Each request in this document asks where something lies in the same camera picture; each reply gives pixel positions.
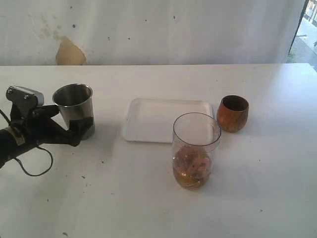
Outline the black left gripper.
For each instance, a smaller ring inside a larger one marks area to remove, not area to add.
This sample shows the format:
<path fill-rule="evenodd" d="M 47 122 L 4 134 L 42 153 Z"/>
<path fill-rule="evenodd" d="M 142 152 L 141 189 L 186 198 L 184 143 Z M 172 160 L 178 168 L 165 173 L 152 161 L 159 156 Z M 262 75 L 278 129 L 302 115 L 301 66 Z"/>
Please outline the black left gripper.
<path fill-rule="evenodd" d="M 94 135 L 94 118 L 70 120 L 69 130 L 63 129 L 52 117 L 59 114 L 58 106 L 46 105 L 32 109 L 22 118 L 16 106 L 11 107 L 10 119 L 27 139 L 41 144 L 67 144 L 76 147 Z"/>

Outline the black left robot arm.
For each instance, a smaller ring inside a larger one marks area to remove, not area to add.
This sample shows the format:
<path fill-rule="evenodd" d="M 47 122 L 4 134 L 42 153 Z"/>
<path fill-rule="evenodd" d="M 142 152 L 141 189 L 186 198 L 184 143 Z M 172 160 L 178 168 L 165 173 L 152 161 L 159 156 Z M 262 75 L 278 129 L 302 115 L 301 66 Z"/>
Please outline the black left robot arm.
<path fill-rule="evenodd" d="M 65 130 L 52 119 L 59 114 L 55 105 L 35 107 L 24 119 L 16 105 L 12 105 L 11 119 L 4 112 L 0 114 L 8 123 L 8 127 L 0 130 L 1 167 L 42 144 L 66 144 L 76 147 L 93 125 L 93 118 L 87 117 L 71 120 L 69 129 Z"/>

